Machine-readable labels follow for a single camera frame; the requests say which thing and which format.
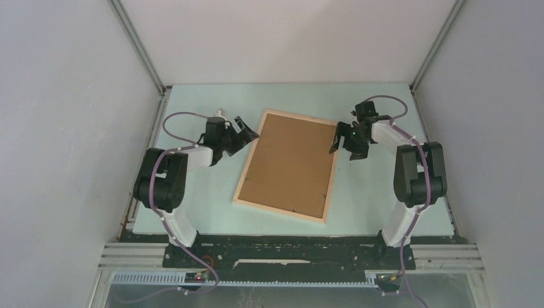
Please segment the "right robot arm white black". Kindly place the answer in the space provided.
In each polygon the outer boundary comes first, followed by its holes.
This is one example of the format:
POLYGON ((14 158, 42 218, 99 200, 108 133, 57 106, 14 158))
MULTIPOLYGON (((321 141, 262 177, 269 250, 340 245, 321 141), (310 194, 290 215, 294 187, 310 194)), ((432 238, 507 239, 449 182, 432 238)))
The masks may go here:
POLYGON ((396 248, 407 246, 418 218, 447 191, 443 147, 438 142, 420 142, 400 128, 395 117, 380 115, 372 100, 355 105, 351 123, 338 122, 329 152, 339 148, 350 160, 368 157, 371 144, 384 146, 395 158, 393 192, 398 203, 381 231, 384 242, 373 251, 381 268, 390 268, 399 259, 396 248))

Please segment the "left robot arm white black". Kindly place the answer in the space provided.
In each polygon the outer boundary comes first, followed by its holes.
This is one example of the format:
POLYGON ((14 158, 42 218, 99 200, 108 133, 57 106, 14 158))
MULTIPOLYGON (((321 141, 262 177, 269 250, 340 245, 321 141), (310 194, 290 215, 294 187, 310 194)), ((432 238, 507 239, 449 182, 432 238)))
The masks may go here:
POLYGON ((159 217, 169 242, 181 247, 178 259, 187 267, 199 265, 203 258, 203 250, 194 244, 198 231, 188 218, 177 214, 185 196, 187 174, 216 165, 225 153, 231 157, 259 137, 240 117, 231 122, 215 115, 207 118, 205 131, 188 146, 146 150, 133 197, 159 217))

